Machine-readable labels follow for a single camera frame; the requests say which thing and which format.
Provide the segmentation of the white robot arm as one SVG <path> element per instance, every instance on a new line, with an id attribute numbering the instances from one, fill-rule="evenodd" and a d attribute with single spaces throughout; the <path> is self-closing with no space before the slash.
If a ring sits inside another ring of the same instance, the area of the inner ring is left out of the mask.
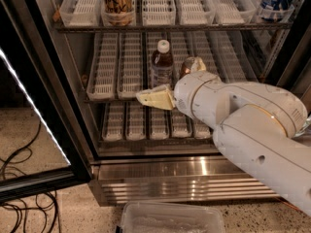
<path id="1" fill-rule="evenodd" d="M 225 158 L 311 216 L 311 148 L 294 140 L 308 113 L 291 92 L 265 83 L 224 83 L 196 58 L 174 86 L 141 90 L 136 98 L 203 122 Z"/>

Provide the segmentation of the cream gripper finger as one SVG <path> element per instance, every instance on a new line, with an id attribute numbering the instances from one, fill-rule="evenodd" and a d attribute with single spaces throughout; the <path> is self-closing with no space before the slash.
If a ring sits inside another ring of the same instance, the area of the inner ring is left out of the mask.
<path id="1" fill-rule="evenodd" d="M 175 108 L 173 90 L 169 84 L 136 93 L 137 100 L 144 106 L 171 111 Z"/>
<path id="2" fill-rule="evenodd" d="M 191 59 L 191 66 L 190 66 L 191 72 L 198 72 L 198 71 L 205 71 L 205 70 L 206 70 L 206 66 L 201 57 L 193 57 Z"/>

